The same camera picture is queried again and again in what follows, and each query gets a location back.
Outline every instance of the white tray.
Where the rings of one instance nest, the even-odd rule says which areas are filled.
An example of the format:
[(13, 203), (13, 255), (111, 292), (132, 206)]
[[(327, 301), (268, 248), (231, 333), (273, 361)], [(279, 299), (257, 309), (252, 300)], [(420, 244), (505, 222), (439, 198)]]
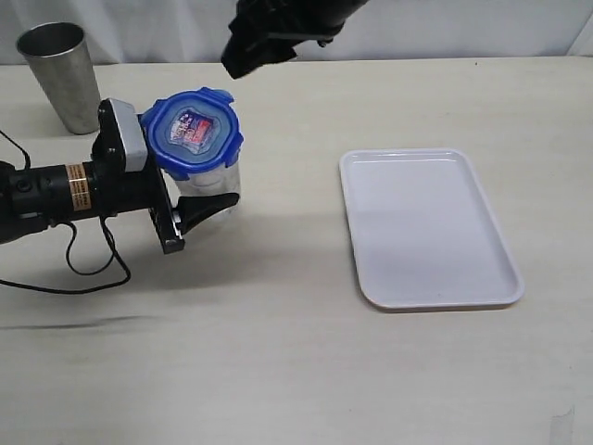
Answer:
[(340, 161), (360, 288), (389, 309), (497, 307), (524, 293), (481, 185), (456, 150)]

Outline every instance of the stainless steel cup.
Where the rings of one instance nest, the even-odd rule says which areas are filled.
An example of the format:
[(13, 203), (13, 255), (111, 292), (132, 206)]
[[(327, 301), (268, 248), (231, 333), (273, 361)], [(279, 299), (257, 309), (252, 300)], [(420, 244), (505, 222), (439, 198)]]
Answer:
[(99, 129), (101, 95), (80, 26), (65, 22), (36, 26), (19, 37), (17, 49), (71, 133)]

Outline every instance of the black cable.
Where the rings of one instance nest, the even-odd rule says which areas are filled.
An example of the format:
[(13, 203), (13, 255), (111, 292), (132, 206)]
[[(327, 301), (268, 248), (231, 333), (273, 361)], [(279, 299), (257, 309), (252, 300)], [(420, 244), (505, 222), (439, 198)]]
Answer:
[[(31, 167), (31, 157), (29, 156), (29, 153), (27, 152), (27, 150), (25, 150), (22, 146), (20, 146), (16, 141), (14, 141), (10, 136), (8, 136), (8, 134), (3, 132), (2, 130), (0, 130), (0, 134), (3, 135), (8, 142), (10, 142), (13, 146), (15, 146), (16, 148), (18, 148), (20, 150), (20, 152), (22, 153), (22, 155), (25, 158), (25, 170), (28, 170)], [(99, 222), (101, 224), (101, 231), (103, 232), (103, 236), (105, 237), (107, 245), (109, 246), (109, 250), (111, 251), (111, 257), (109, 258), (107, 263), (103, 267), (97, 269), (96, 271), (92, 271), (92, 272), (81, 272), (78, 269), (76, 269), (72, 265), (71, 251), (72, 251), (72, 246), (74, 245), (74, 241), (76, 241), (76, 236), (78, 235), (78, 229), (72, 222), (63, 222), (62, 224), (68, 226), (70, 228), (70, 230), (72, 231), (72, 238), (70, 239), (70, 241), (68, 243), (68, 247), (66, 248), (66, 263), (67, 263), (68, 267), (75, 274), (81, 275), (81, 276), (92, 276), (92, 275), (98, 275), (98, 274), (104, 272), (115, 260), (120, 265), (121, 269), (125, 273), (124, 278), (122, 278), (121, 280), (113, 282), (113, 283), (108, 283), (106, 285), (87, 287), (85, 289), (54, 289), (52, 287), (25, 285), (22, 283), (15, 283), (12, 281), (2, 280), (2, 279), (0, 279), (0, 286), (15, 287), (17, 289), (32, 290), (34, 292), (43, 292), (45, 294), (54, 294), (54, 295), (85, 295), (85, 294), (91, 294), (91, 293), (99, 292), (101, 290), (106, 290), (106, 289), (110, 289), (113, 287), (125, 285), (132, 279), (132, 271), (130, 271), (130, 268), (128, 267), (128, 265), (123, 260), (120, 253), (118, 252), (118, 249), (115, 244), (115, 237), (113, 236), (113, 233), (111, 233), (111, 231), (107, 227), (107, 219), (105, 217), (100, 217)]]

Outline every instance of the white table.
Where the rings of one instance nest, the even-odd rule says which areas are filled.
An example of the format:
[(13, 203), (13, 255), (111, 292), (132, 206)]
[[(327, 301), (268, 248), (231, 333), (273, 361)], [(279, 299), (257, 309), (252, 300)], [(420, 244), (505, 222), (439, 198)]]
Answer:
[[(0, 289), (0, 443), (592, 443), (593, 60), (300, 63), (239, 82), (218, 65), (97, 75), (103, 95), (138, 110), (201, 85), (232, 91), (242, 208), (169, 257), (145, 213), (114, 220), (134, 271), (125, 288)], [(93, 140), (63, 130), (24, 67), (0, 69), (0, 128), (36, 165), (87, 159)], [(519, 304), (384, 314), (360, 296), (337, 161), (431, 146), (475, 164), (527, 284)], [(107, 250), (96, 222), (81, 227), (75, 260), (91, 267)], [(68, 238), (0, 247), (2, 276), (88, 284), (66, 268)]]

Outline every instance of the blue lid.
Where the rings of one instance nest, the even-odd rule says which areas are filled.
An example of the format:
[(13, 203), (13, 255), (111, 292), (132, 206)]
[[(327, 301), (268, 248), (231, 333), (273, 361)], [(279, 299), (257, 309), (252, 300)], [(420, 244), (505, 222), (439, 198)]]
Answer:
[(160, 168), (177, 180), (209, 172), (239, 158), (243, 136), (223, 90), (202, 88), (160, 99), (140, 118)]

